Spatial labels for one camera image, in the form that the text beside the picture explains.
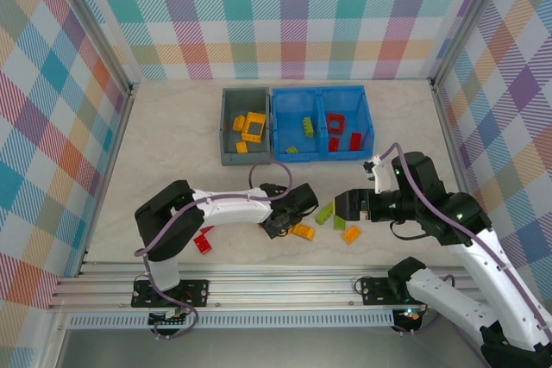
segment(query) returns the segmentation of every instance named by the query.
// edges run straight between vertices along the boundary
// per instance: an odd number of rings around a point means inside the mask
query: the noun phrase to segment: white table surface
[[[142,247],[134,212],[177,179],[200,190],[230,191],[248,187],[248,166],[222,167],[219,122],[223,88],[364,84],[376,133],[375,153],[394,141],[405,151],[429,155],[447,190],[456,191],[430,87],[426,81],[159,81],[141,85],[122,140],[115,170],[93,235],[88,260],[135,261]],[[369,187],[360,161],[289,164],[294,183],[309,183],[321,206],[345,190]],[[277,166],[262,166],[254,181],[285,184]],[[313,241],[295,235],[270,240],[255,224],[218,226],[207,238],[212,251],[199,253],[195,244],[179,254],[181,262],[263,265],[394,265],[414,256],[427,265],[458,265],[455,257],[427,238],[396,239],[388,223],[355,223],[362,230],[352,245],[333,229],[333,220],[318,226],[317,212],[304,223],[317,231]],[[404,235],[420,232],[416,223],[396,228]]]

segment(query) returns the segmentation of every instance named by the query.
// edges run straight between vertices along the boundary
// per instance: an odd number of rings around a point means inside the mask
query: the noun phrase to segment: yellow lego brick
[[[243,130],[244,125],[245,125],[245,116],[239,115],[234,119],[234,125],[232,126],[232,129],[240,133]]]
[[[249,128],[251,124],[255,122],[260,124],[260,132],[258,134],[250,134]],[[264,114],[258,114],[256,112],[249,112],[248,117],[245,120],[245,126],[241,132],[241,139],[244,141],[261,142],[262,132],[265,130],[265,123],[267,122],[267,116]]]
[[[246,153],[248,151],[248,145],[245,141],[236,142],[235,149],[238,150],[238,153]]]
[[[342,234],[342,238],[347,242],[348,245],[353,243],[359,238],[361,231],[356,226],[351,226],[346,232]]]
[[[295,234],[299,237],[302,237],[303,239],[312,241],[314,239],[314,235],[316,231],[314,228],[311,228],[309,226],[305,226],[304,224],[299,223],[290,229],[290,233]]]

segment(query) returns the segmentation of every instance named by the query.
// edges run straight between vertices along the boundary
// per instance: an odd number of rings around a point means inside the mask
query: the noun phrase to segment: green lego brick
[[[314,128],[312,127],[312,121],[309,116],[303,119],[303,128],[304,128],[304,134],[312,138],[314,137]]]
[[[324,207],[320,213],[318,213],[317,218],[315,219],[315,222],[320,225],[323,225],[333,214],[334,214],[334,204],[330,203],[326,207]]]
[[[345,230],[347,222],[344,221],[340,216],[334,215],[334,229],[335,230]]]

